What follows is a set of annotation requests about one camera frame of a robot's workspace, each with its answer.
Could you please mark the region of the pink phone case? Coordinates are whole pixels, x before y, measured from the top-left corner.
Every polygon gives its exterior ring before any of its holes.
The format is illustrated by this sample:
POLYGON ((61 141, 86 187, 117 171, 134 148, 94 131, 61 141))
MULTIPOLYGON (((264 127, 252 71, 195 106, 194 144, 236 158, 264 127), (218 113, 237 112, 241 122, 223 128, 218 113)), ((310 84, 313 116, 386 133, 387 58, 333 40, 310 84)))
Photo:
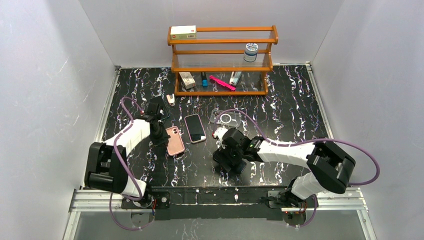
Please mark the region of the pink phone case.
POLYGON ((185 145, 178 127, 172 126, 166 129, 169 136, 167 144, 167 153, 169 156, 176 156, 185 151, 185 145))

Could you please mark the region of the clear magsafe phone case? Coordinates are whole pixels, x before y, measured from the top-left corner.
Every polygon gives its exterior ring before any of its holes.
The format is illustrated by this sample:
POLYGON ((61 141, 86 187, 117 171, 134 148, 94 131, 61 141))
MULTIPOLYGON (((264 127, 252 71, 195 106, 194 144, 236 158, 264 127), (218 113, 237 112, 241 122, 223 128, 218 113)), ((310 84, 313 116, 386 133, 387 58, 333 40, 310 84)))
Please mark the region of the clear magsafe phone case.
POLYGON ((211 124, 216 123, 217 125, 228 126, 231 128, 238 128, 241 125, 241 114, 237 112, 226 112, 219 116, 223 111, 219 109, 213 109, 211 111, 209 122, 211 124))

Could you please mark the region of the black smartphone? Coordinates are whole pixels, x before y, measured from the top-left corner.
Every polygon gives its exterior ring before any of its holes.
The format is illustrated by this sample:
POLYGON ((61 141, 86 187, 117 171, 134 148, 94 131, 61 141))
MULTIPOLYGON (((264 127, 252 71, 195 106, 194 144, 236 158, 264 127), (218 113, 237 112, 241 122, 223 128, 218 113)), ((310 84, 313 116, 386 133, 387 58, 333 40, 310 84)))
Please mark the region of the black smartphone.
POLYGON ((231 172, 240 175, 246 168, 246 165, 247 163, 243 159, 241 159, 240 161, 237 161, 232 165, 231 172))
POLYGON ((184 118, 190 142, 195 144, 206 140, 206 134, 198 114, 188 115, 184 118))

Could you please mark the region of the dark teal smartphone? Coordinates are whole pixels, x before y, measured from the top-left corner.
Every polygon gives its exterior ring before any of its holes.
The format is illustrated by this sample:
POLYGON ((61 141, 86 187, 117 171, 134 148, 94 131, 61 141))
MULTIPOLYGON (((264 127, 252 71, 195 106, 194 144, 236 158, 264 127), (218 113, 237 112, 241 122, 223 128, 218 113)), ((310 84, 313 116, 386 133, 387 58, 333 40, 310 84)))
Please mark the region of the dark teal smartphone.
POLYGON ((161 120, 164 122, 166 121, 169 117, 170 117, 170 112, 169 112, 169 108, 168 108, 168 103, 165 103, 163 99, 159 100, 159 105, 161 106, 161 110, 162 110, 162 117, 161 120))

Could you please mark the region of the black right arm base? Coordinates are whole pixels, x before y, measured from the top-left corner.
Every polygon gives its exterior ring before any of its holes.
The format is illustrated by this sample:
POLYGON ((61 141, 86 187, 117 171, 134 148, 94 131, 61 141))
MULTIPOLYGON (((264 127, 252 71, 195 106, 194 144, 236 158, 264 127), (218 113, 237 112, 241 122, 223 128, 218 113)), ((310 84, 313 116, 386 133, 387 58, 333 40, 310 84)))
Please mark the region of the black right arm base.
POLYGON ((270 190, 257 202, 271 209, 290 208, 283 211, 283 220, 287 226, 297 229, 307 226, 314 219, 319 207, 315 194, 301 199, 288 190, 270 190))

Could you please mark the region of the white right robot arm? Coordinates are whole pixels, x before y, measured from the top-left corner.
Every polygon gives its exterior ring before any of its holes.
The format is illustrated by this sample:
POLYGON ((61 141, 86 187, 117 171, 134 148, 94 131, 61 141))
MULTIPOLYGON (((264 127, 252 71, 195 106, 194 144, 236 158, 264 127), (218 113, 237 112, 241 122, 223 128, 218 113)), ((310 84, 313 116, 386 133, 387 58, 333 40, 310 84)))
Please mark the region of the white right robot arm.
POLYGON ((309 173, 293 179, 280 194, 281 201, 286 203, 299 203, 324 191, 345 193, 356 165, 350 155, 328 140, 300 145, 271 143, 262 136, 250 139, 236 128, 223 127, 212 136, 220 142, 213 160, 227 172, 240 174, 247 162, 279 162, 309 169, 309 173))

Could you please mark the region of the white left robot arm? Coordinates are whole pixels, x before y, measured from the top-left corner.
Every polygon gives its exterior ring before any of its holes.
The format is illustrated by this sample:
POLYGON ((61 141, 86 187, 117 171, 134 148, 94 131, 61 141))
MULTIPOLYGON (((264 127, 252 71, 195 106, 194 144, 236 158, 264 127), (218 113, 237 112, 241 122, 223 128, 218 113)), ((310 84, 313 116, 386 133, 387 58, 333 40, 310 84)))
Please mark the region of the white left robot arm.
POLYGON ((127 157, 146 138, 154 146, 168 146, 170 136, 164 120, 169 111, 161 97, 154 97, 139 112, 138 117, 130 114, 129 124, 116 135, 90 145, 84 176, 86 187, 121 194, 133 201, 144 197, 147 183, 135 178, 127 157))

